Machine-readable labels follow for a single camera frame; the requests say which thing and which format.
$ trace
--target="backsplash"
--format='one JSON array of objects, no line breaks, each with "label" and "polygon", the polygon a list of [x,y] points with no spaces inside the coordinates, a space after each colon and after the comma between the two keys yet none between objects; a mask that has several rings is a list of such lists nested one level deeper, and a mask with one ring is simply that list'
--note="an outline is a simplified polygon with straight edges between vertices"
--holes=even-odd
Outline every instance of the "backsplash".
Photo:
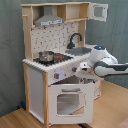
[{"label": "backsplash", "polygon": [[[70,37],[78,33],[79,22],[35,27],[32,29],[32,51],[33,58],[38,57],[38,53],[44,50],[66,50],[70,43]],[[73,38],[73,43],[78,46],[78,36]]]}]

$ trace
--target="wooden play kitchen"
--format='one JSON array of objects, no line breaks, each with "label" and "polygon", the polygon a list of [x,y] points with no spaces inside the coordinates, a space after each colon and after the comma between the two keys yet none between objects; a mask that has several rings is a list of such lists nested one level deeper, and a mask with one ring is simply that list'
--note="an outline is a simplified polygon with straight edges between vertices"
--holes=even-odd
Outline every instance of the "wooden play kitchen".
[{"label": "wooden play kitchen", "polygon": [[101,95],[100,81],[77,78],[75,72],[91,51],[85,45],[86,21],[106,21],[108,5],[68,2],[21,6],[27,112],[46,128],[91,123],[93,101]]}]

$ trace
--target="utensil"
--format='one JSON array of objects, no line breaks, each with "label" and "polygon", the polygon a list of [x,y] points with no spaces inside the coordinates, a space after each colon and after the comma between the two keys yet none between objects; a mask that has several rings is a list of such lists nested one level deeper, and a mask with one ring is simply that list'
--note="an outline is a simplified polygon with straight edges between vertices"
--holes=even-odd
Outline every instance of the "utensil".
[{"label": "utensil", "polygon": [[52,51],[39,52],[39,59],[40,61],[43,61],[43,62],[54,61],[54,52]]}]

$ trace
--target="oven handle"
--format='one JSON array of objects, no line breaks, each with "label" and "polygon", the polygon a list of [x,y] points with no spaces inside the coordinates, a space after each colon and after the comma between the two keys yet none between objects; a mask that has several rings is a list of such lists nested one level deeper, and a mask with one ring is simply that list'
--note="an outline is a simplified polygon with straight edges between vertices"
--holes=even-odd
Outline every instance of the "oven handle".
[{"label": "oven handle", "polygon": [[72,90],[62,89],[62,92],[78,92],[78,91],[80,91],[80,88],[76,88],[76,89],[72,89]]}]

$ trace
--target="oven door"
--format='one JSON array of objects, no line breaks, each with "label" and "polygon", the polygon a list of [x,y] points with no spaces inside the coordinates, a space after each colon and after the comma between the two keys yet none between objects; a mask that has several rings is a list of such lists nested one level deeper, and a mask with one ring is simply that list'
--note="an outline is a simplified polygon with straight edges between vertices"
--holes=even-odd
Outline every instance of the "oven door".
[{"label": "oven door", "polygon": [[52,85],[49,87],[49,123],[92,123],[93,102],[93,83]]}]

